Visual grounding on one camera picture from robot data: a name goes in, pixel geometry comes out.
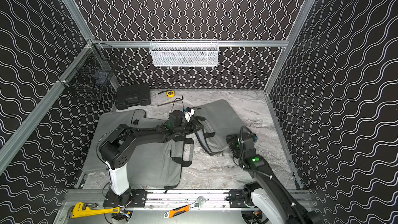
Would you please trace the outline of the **grey zippered laptop bag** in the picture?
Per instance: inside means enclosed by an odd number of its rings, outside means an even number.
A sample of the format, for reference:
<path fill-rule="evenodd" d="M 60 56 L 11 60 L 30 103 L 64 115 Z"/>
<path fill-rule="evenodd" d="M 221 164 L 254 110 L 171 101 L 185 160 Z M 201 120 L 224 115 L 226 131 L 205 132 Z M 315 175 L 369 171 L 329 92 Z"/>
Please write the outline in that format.
<path fill-rule="evenodd" d="M 210 155 L 229 148 L 227 136 L 238 134 L 243 121 L 226 100 L 217 100 L 193 108 L 195 120 L 203 126 L 195 134 L 201 146 Z"/>

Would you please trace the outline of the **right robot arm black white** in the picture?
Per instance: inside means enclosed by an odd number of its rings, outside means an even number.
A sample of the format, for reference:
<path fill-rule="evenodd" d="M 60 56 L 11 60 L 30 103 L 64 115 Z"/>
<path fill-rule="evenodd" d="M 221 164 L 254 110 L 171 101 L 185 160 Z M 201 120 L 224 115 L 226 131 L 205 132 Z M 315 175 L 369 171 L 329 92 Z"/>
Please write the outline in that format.
<path fill-rule="evenodd" d="M 248 127 L 238 134 L 228 135 L 236 164 L 255 180 L 244 186 L 244 203 L 257 207 L 272 224 L 322 224 L 315 211 L 308 211 L 282 185 L 266 159 L 257 153 L 258 138 Z"/>

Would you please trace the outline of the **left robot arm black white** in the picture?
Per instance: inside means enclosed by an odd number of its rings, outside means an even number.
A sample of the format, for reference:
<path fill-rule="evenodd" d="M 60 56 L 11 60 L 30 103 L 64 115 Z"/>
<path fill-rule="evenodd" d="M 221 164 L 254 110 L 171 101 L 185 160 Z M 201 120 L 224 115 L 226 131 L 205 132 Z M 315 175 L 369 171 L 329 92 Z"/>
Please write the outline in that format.
<path fill-rule="evenodd" d="M 192 164 L 192 150 L 188 160 L 183 158 L 185 146 L 194 145 L 188 135 L 203 128 L 191 112 L 190 108 L 174 110 L 167 120 L 161 120 L 147 118 L 140 111 L 103 134 L 96 153 L 109 172 L 105 206 L 133 204 L 137 189 L 178 186 L 182 169 Z"/>

